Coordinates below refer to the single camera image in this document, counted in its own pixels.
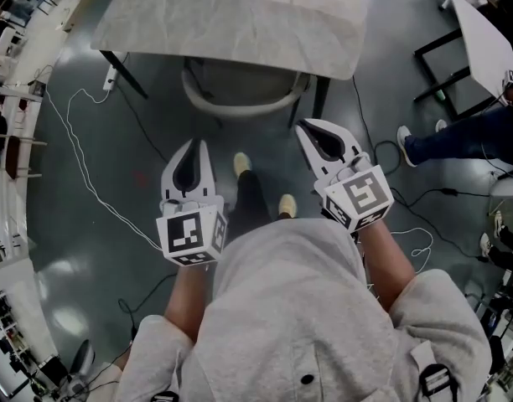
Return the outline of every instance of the button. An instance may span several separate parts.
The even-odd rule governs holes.
[[[314,375],[307,374],[301,378],[301,384],[311,384],[314,381]]]

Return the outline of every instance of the white shoe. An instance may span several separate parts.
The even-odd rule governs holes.
[[[482,249],[482,256],[484,258],[490,257],[491,241],[490,237],[485,232],[480,237],[480,249]]]
[[[443,119],[439,119],[438,123],[435,124],[435,132],[440,132],[441,130],[444,130],[448,126],[448,123],[444,121]]]
[[[495,238],[499,238],[500,236],[500,230],[505,227],[505,223],[502,220],[502,213],[500,210],[497,210],[497,213],[495,213],[495,232],[494,236]]]
[[[251,170],[252,168],[251,159],[244,152],[238,152],[234,156],[234,173],[236,178],[240,178],[244,171]]]
[[[406,137],[409,137],[410,135],[411,132],[409,131],[409,128],[407,128],[407,126],[405,125],[402,125],[398,128],[398,132],[396,133],[396,141],[398,142],[400,150],[404,154],[404,158],[406,158],[407,165],[409,167],[416,167],[416,165],[413,165],[412,162],[409,160],[409,156],[406,152]]]
[[[298,203],[290,193],[285,193],[279,201],[279,214],[282,213],[290,214],[292,219],[298,215]]]

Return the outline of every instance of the gray hoodie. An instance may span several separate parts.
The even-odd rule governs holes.
[[[194,402],[417,400],[426,341],[459,400],[476,400],[490,347],[447,273],[416,276],[387,313],[342,226],[285,219],[225,249],[195,346],[163,317],[142,321],[116,401],[167,388]]]

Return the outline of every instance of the strap buckle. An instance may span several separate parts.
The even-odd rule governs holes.
[[[430,399],[445,389],[452,393],[452,401],[458,401],[458,382],[448,368],[440,363],[428,365],[420,375],[422,394]]]
[[[150,399],[150,402],[179,402],[179,396],[174,392],[165,390],[164,392],[155,394]]]

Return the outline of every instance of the gray floor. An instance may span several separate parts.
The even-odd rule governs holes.
[[[102,97],[107,62],[89,47],[91,35],[110,0],[94,0],[74,28],[49,82],[49,91],[63,115],[68,99],[85,87]],[[427,81],[412,57],[412,51],[457,27],[452,14],[440,13],[436,0],[370,0],[365,48],[355,79],[367,125],[374,142],[394,140],[396,129],[407,124],[417,135],[432,132],[443,108],[427,99],[414,105],[412,98]],[[463,43],[439,49],[430,63],[440,78],[466,65]],[[170,157],[191,137],[208,143],[218,172],[218,189],[227,202],[235,198],[231,159],[236,151],[247,152],[262,179],[270,210],[282,193],[298,199],[300,215],[319,215],[318,201],[309,191],[314,182],[305,167],[293,132],[286,128],[289,109],[243,123],[226,122],[220,129],[200,114],[186,99],[180,84],[181,61],[157,55],[132,54],[127,66],[150,95],[143,100],[124,81],[127,92],[165,157]],[[471,80],[455,90],[459,109],[485,98]],[[314,90],[302,99],[299,117],[309,117]],[[367,147],[351,81],[333,81],[324,118],[346,126]],[[70,119],[82,140],[91,180],[103,199],[114,205],[145,233],[158,239],[155,219],[159,216],[160,175],[163,160],[147,144],[134,116],[119,91],[106,103],[93,105],[84,95],[75,98]],[[43,177],[29,184],[28,228],[37,244],[32,251],[39,272],[44,314],[62,359],[70,361],[80,341],[90,338],[97,358],[111,360],[128,344],[129,318],[117,307],[117,298],[136,305],[163,275],[175,271],[160,253],[148,246],[123,223],[114,219],[89,193],[81,180],[69,140],[53,108],[44,100],[36,137],[49,146],[33,156],[32,167]],[[381,149],[381,165],[392,167],[394,150]],[[391,186],[411,201],[429,188],[451,187],[487,193],[491,180],[487,162],[427,162],[418,168],[404,165],[390,176]],[[478,254],[480,233],[489,227],[485,198],[425,198],[415,210],[429,218],[444,236],[471,255]],[[386,219],[393,230],[421,226],[424,222],[396,204]],[[398,242],[409,254],[428,242],[425,234],[403,235]],[[423,258],[413,260],[416,267]],[[427,268],[442,268],[463,289],[474,278],[486,290],[502,271],[476,259],[464,257],[435,237]],[[137,314],[161,312],[171,284],[164,285]]]

